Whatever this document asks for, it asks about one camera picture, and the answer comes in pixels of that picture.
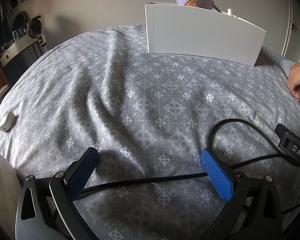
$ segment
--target white pillow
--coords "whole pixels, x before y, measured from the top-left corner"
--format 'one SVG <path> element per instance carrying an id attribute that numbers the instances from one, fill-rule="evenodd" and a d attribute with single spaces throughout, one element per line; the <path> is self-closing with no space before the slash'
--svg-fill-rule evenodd
<path id="1" fill-rule="evenodd" d="M 0 155 L 0 226 L 11 238 L 15 238 L 15 223 L 21 186 L 16 171 Z"/>

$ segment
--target wall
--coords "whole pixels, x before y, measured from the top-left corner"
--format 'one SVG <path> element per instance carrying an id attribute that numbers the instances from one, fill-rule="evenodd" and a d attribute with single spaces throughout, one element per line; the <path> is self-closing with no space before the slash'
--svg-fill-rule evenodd
<path id="1" fill-rule="evenodd" d="M 144 4 L 175 0 L 25 0 L 9 15 L 10 25 L 20 11 L 41 15 L 47 47 L 51 49 L 80 33 L 109 26 L 145 24 Z M 233 8 L 242 17 L 267 31 L 264 45 L 278 53 L 284 47 L 289 0 L 215 0 L 222 11 Z"/>

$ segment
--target white cardboard box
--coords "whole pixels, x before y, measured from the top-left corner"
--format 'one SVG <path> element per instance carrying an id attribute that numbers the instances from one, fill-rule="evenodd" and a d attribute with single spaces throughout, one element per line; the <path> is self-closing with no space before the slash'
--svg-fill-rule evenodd
<path id="1" fill-rule="evenodd" d="M 148 53 L 181 54 L 254 66 L 266 31 L 241 18 L 175 3 L 145 5 Z"/>

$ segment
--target bed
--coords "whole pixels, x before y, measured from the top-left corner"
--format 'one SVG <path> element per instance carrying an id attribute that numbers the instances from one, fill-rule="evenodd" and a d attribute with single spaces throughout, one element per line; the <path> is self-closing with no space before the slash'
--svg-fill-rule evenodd
<path id="1" fill-rule="evenodd" d="M 282 59 L 266 47 L 254 67 L 148 54 L 144 25 L 81 34 L 40 57 L 4 98 L 0 118 L 13 111 L 17 119 L 10 132 L 0 131 L 0 154 L 24 180 L 64 171 L 95 147 L 99 164 L 86 187 L 203 172 L 200 152 L 220 120 L 248 120 L 275 144 L 279 122 L 300 136 L 300 104 Z M 229 164 L 274 153 L 238 123 L 224 125 L 213 148 Z M 299 168 L 274 158 L 240 170 L 271 174 L 282 210 L 296 203 Z M 107 189 L 74 204 L 100 239 L 198 239 L 225 200 L 205 177 Z"/>

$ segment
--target black cable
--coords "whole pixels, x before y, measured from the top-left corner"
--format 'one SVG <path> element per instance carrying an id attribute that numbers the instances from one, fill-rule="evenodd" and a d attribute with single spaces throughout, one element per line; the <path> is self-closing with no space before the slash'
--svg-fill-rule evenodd
<path id="1" fill-rule="evenodd" d="M 295 210 L 295 209 L 298 208 L 298 207 L 300 207 L 300 203 L 297 204 L 297 205 L 295 205 L 295 206 L 293 206 L 293 207 L 291 207 L 291 208 L 288 208 L 288 209 L 282 211 L 281 214 L 282 214 L 282 215 L 287 214 L 287 213 L 289 213 L 289 212 Z"/>
<path id="2" fill-rule="evenodd" d="M 246 160 L 240 163 L 236 163 L 231 165 L 232 169 L 240 168 L 242 166 L 248 165 L 253 162 L 272 159 L 276 157 L 282 157 L 279 154 L 271 154 L 271 155 L 264 155 L 259 156 L 250 160 Z M 168 182 L 168 181 L 175 181 L 175 180 L 182 180 L 182 179 L 193 179 L 193 178 L 200 178 L 207 176 L 206 172 L 201 173 L 194 173 L 194 174 L 186 174 L 186 175 L 178 175 L 178 176 L 167 176 L 167 177 L 154 177 L 154 178 L 144 178 L 144 179 L 130 179 L 130 180 L 121 180 L 115 182 L 104 183 L 100 185 L 95 185 L 91 187 L 86 187 L 82 190 L 81 194 L 89 193 L 96 190 L 104 190 L 112 187 L 122 187 L 128 185 L 136 185 L 136 184 L 144 184 L 144 183 L 158 183 L 158 182 Z"/>
<path id="3" fill-rule="evenodd" d="M 213 142 L 213 137 L 215 136 L 217 130 L 219 129 L 220 126 L 226 124 L 226 123 L 230 123 L 230 122 L 241 122 L 241 123 L 244 123 L 248 126 L 250 126 L 251 128 L 253 128 L 255 131 L 257 131 L 269 144 L 270 146 L 280 155 L 283 156 L 288 156 L 288 155 L 285 155 L 283 154 L 275 145 L 274 143 L 258 128 L 256 127 L 255 125 L 253 125 L 252 123 L 246 121 L 246 120 L 243 120 L 243 119 L 239 119 L 239 118 L 230 118 L 230 119 L 224 119 L 220 122 L 218 122 L 210 131 L 209 135 L 208 135 L 208 139 L 207 139 L 207 148 L 212 148 L 212 142 Z M 285 160 L 287 162 L 289 162 L 290 164 L 294 165 L 294 166 L 297 166 L 300 168 L 300 165 L 298 163 L 296 163 L 292 158 L 285 158 Z"/>
<path id="4" fill-rule="evenodd" d="M 232 169 L 240 168 L 242 166 L 248 165 L 253 162 L 261 161 L 261 160 L 266 160 L 266 159 L 271 159 L 271 158 L 276 158 L 276 157 L 281 157 L 284 158 L 287 162 L 291 163 L 294 166 L 297 166 L 300 168 L 300 165 L 297 164 L 293 158 L 289 155 L 285 155 L 280 150 L 274 145 L 274 143 L 255 125 L 252 123 L 243 120 L 243 119 L 237 119 L 237 118 L 230 118 L 230 119 L 225 119 L 220 122 L 218 122 L 210 131 L 207 139 L 207 148 L 212 148 L 212 139 L 215 136 L 218 128 L 222 126 L 225 123 L 229 122 L 241 122 L 244 123 L 251 128 L 253 128 L 255 131 L 257 131 L 269 144 L 270 146 L 277 152 L 277 154 L 271 154 L 271 155 L 264 155 L 264 156 L 259 156 L 250 160 L 246 160 L 237 164 L 233 164 L 230 167 Z M 158 183 L 158 182 L 168 182 L 168 181 L 175 181 L 175 180 L 182 180 L 182 179 L 193 179 L 193 178 L 200 178 L 200 177 L 205 177 L 207 176 L 206 172 L 202 173 L 195 173 L 195 174 L 186 174 L 186 175 L 178 175 L 178 176 L 167 176 L 167 177 L 156 177 L 156 178 L 144 178 L 144 179 L 131 179 L 131 180 L 122 180 L 122 181 L 116 181 L 116 182 L 109 182 L 109 183 L 104 183 L 100 185 L 95 185 L 91 187 L 84 188 L 81 192 L 81 195 L 96 191 L 96 190 L 104 190 L 112 187 L 122 187 L 122 186 L 127 186 L 127 185 L 136 185 L 136 184 L 143 184 L 143 183 Z M 287 214 L 296 208 L 300 207 L 300 203 L 282 211 L 282 215 Z M 249 207 L 247 205 L 244 205 L 244 210 L 248 211 Z M 55 210 L 53 216 L 55 217 L 55 213 L 58 215 L 58 211 Z"/>

